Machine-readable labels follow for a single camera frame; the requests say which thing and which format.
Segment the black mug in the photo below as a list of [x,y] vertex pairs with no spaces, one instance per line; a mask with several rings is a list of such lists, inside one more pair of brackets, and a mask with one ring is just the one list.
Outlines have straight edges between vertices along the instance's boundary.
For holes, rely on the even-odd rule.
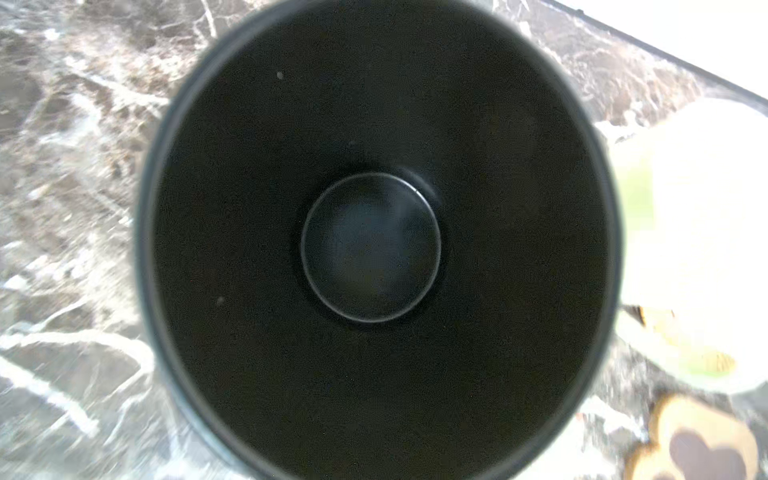
[[284,1],[178,90],[137,293],[205,443],[262,479],[510,479],[619,306],[604,147],[556,67],[464,1]]

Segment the green handled white mug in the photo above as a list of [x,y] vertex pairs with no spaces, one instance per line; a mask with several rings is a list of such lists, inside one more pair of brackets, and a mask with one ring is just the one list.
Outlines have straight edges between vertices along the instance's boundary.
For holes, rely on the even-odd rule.
[[617,334],[679,381],[767,380],[767,117],[704,98],[609,149],[625,221]]

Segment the cork paw print coaster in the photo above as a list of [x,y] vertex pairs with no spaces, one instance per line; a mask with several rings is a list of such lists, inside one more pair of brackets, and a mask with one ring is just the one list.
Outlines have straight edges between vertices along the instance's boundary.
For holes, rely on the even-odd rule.
[[626,479],[754,479],[756,438],[742,420],[692,397],[662,398],[649,420],[649,442],[628,457]]

